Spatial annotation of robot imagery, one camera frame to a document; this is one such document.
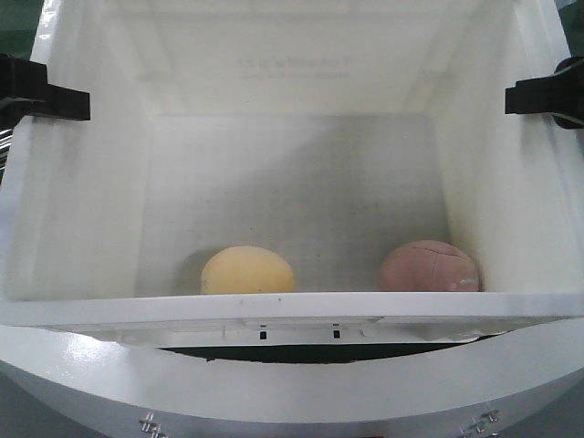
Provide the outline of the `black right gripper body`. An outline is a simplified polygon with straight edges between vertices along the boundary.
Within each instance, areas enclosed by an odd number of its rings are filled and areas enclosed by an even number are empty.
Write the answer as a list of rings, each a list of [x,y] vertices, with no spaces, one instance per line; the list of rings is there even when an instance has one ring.
[[[569,57],[557,65],[551,114],[562,129],[583,129],[583,57]]]

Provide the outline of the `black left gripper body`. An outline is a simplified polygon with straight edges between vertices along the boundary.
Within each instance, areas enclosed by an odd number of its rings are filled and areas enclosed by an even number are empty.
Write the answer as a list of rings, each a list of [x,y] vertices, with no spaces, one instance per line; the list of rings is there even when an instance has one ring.
[[[1,132],[12,130],[25,117],[26,62],[1,55]]]

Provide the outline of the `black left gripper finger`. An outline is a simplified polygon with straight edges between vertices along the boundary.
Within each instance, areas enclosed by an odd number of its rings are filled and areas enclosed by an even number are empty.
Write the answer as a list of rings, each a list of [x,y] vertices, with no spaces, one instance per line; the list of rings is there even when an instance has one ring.
[[[45,64],[23,60],[26,62],[26,116],[90,120],[88,92],[50,84]]]

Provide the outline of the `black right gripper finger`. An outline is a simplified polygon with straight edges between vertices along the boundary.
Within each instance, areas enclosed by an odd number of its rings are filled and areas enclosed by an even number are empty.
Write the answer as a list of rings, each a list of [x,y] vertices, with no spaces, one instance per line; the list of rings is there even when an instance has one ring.
[[[505,92],[505,114],[540,114],[552,111],[553,76],[518,81]]]

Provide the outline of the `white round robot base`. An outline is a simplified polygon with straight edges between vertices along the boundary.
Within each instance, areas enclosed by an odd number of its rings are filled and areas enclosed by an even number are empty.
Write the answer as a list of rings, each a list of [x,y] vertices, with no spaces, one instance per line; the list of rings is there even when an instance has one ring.
[[[583,323],[344,364],[203,360],[34,328],[1,330],[1,369],[112,437],[486,437],[583,377]]]

